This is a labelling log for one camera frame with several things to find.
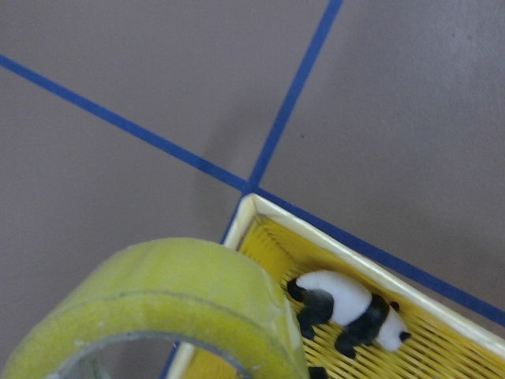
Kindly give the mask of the toy panda figure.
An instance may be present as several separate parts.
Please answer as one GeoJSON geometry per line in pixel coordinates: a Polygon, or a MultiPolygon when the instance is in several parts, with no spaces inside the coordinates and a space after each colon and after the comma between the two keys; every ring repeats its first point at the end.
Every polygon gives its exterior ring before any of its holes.
{"type": "Polygon", "coordinates": [[[356,347],[374,343],[386,351],[397,351],[412,337],[397,302],[387,302],[342,273],[307,272],[287,282],[286,289],[293,300],[303,304],[297,314],[301,335],[313,340],[317,325],[340,325],[335,350],[347,358],[356,358],[356,347]]]}

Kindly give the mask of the yellow tape roll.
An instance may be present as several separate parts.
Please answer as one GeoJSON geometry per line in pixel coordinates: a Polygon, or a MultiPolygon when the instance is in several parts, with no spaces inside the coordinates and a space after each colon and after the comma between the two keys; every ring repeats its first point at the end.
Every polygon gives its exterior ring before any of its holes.
{"type": "Polygon", "coordinates": [[[179,340],[244,378],[306,378],[301,334],[279,283],[223,245],[163,238],[100,264],[19,343],[4,378],[62,378],[104,344],[179,340]]]}

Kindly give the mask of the yellow woven basket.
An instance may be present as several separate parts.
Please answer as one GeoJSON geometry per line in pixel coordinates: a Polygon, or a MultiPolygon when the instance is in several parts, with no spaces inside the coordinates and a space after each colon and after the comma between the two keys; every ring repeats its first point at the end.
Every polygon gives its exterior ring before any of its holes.
{"type": "Polygon", "coordinates": [[[187,378],[501,378],[504,342],[263,198],[161,245],[187,378]]]}

